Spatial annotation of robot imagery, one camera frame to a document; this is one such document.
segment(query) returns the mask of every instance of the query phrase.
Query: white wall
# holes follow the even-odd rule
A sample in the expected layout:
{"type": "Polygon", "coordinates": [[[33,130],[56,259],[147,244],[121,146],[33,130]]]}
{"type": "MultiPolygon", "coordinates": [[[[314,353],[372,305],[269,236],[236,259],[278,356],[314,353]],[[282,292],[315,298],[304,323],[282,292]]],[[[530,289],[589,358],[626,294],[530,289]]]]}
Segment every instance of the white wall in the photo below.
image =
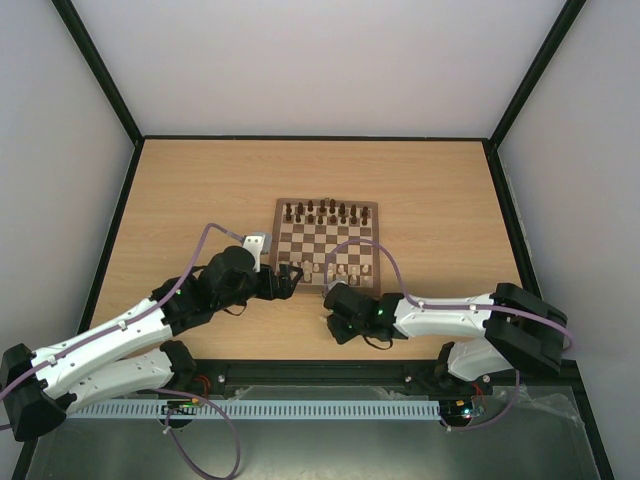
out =
{"type": "Polygon", "coordinates": [[[616,478],[638,478],[640,3],[587,2],[501,148],[616,478]]]}
{"type": "Polygon", "coordinates": [[[75,0],[145,134],[490,136],[564,0],[75,0]]]}
{"type": "MultiPolygon", "coordinates": [[[[132,145],[49,1],[2,2],[0,92],[3,352],[74,333],[132,145]]],[[[0,478],[20,447],[0,433],[0,478]]]]}

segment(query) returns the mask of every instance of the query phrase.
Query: wooden table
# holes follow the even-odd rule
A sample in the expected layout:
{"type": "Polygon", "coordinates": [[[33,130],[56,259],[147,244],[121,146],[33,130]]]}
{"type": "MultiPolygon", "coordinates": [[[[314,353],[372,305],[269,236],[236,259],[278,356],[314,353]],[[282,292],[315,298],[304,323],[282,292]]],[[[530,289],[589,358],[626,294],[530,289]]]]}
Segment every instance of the wooden table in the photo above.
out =
{"type": "MultiPolygon", "coordinates": [[[[182,273],[204,225],[270,231],[279,197],[379,203],[380,240],[411,293],[462,297],[519,283],[480,142],[148,140],[145,142],[92,326],[182,273]]],[[[199,263],[233,241],[212,231],[199,263]]],[[[382,291],[398,291],[381,259],[382,291]]],[[[195,358],[430,359],[449,337],[397,341],[379,351],[337,345],[319,295],[253,300],[181,337],[195,358]]]]}

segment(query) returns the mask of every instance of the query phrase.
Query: chessboard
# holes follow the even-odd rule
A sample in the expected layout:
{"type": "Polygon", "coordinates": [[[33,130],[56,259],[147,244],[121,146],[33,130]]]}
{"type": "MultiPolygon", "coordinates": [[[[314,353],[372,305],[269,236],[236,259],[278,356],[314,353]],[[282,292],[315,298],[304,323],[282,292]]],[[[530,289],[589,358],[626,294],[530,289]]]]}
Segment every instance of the chessboard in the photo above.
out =
{"type": "MultiPolygon", "coordinates": [[[[321,293],[329,253],[348,240],[380,241],[378,204],[330,198],[280,198],[276,202],[269,263],[302,267],[296,292],[321,293]]],[[[328,283],[342,280],[362,293],[380,294],[380,253],[366,243],[338,250],[328,283]]]]}

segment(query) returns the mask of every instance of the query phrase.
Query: robotic arm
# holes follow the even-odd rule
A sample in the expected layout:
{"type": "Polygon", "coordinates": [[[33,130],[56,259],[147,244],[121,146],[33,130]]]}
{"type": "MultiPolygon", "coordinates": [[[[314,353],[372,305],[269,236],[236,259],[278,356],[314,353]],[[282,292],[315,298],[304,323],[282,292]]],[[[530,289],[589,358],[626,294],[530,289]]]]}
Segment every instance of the robotic arm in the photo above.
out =
{"type": "MultiPolygon", "coordinates": [[[[182,342],[172,337],[208,323],[220,310],[246,306],[250,298],[291,297],[302,269],[280,265],[276,274],[260,264],[260,255],[271,246],[268,234],[237,238],[242,247],[228,247],[207,266],[167,280],[131,310],[99,327],[34,351],[24,344],[7,350],[0,365],[0,400],[15,439],[44,435],[68,414],[100,400],[161,387],[184,390],[196,365],[182,342]],[[123,359],[160,342],[164,343],[159,348],[123,359]]],[[[329,287],[324,306],[332,314],[327,324],[340,344],[359,335],[381,341],[420,335],[471,337],[445,344],[435,369],[423,372],[438,392],[464,395],[479,376],[510,368],[538,376],[555,375],[560,369],[566,316],[515,285],[499,284],[494,293],[462,299],[419,299],[400,293],[374,299],[342,282],[329,287]],[[528,314],[547,324],[525,318],[528,314]]]]}
{"type": "Polygon", "coordinates": [[[34,351],[24,344],[7,350],[0,366],[3,390],[29,369],[48,362],[4,398],[15,439],[44,435],[68,414],[99,400],[163,386],[184,389],[195,362],[182,342],[170,338],[208,323],[215,312],[246,306],[250,298],[287,299],[293,294],[302,269],[281,265],[276,274],[269,265],[261,265],[260,255],[270,244],[271,236],[265,233],[245,237],[242,247],[228,247],[206,267],[194,268],[169,301],[135,323],[126,320],[153,309],[178,278],[167,280],[131,310],[74,338],[34,351]],[[141,356],[119,360],[163,341],[141,356]],[[79,347],[59,355],[74,345],[79,347]]]}
{"type": "Polygon", "coordinates": [[[339,344],[364,335],[381,341],[421,335],[471,337],[442,347],[433,380],[440,388],[456,391],[468,382],[492,372],[515,368],[536,376],[557,375],[567,317],[538,297],[509,284],[498,284],[494,293],[471,298],[423,299],[410,302],[401,293],[387,293],[379,300],[362,295],[342,282],[334,282],[324,306],[331,334],[339,344]],[[417,305],[456,306],[459,309],[426,309],[417,305]],[[554,329],[522,316],[480,310],[475,305],[503,306],[531,313],[558,325],[554,329]]]}

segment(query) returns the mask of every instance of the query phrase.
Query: black metal frame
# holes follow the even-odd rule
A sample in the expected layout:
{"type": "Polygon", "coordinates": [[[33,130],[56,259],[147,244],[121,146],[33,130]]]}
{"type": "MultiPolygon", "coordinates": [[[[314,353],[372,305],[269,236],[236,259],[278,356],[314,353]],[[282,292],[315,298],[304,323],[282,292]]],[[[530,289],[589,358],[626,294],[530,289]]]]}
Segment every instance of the black metal frame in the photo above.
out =
{"type": "MultiPolygon", "coordinates": [[[[79,332],[87,330],[91,324],[95,307],[106,274],[111,252],[122,221],[125,206],[133,184],[136,168],[144,147],[145,139],[206,139],[206,140],[330,140],[330,141],[476,141],[482,142],[489,171],[493,179],[496,196],[509,236],[518,273],[523,288],[540,295],[529,251],[522,233],[522,228],[513,204],[509,185],[498,156],[498,147],[513,125],[520,110],[535,88],[538,80],[553,58],[554,53],[569,31],[586,0],[567,0],[560,15],[555,21],[533,63],[523,78],[513,99],[496,127],[491,139],[488,138],[444,138],[444,137],[355,137],[355,136],[256,136],[256,135],[149,135],[143,136],[131,116],[113,78],[102,61],[95,44],[84,27],[71,0],[51,0],[62,20],[73,36],[97,81],[115,110],[123,127],[127,131],[135,150],[131,159],[116,211],[107,234],[104,249],[96,275],[91,286],[89,297],[79,325],[79,332]]],[[[199,360],[198,369],[214,379],[224,376],[225,381],[214,385],[216,393],[229,394],[236,388],[248,385],[374,385],[393,389],[401,393],[424,393],[419,386],[406,382],[416,369],[433,367],[433,360],[425,361],[242,361],[242,360],[199,360]]],[[[507,385],[514,381],[510,372],[492,375],[497,385],[507,385]]],[[[591,444],[596,465],[602,479],[613,479],[611,466],[607,459],[602,440],[598,433],[593,412],[587,398],[578,366],[574,361],[563,361],[561,374],[556,379],[539,380],[524,378],[530,385],[570,386],[576,398],[580,415],[586,424],[587,435],[591,444]]],[[[37,442],[26,442],[22,449],[13,479],[26,477],[37,442]]]]}

